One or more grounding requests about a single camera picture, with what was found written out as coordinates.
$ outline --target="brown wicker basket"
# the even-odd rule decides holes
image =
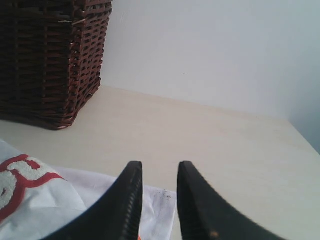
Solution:
[[[112,0],[1,0],[0,118],[73,124],[100,86]]]

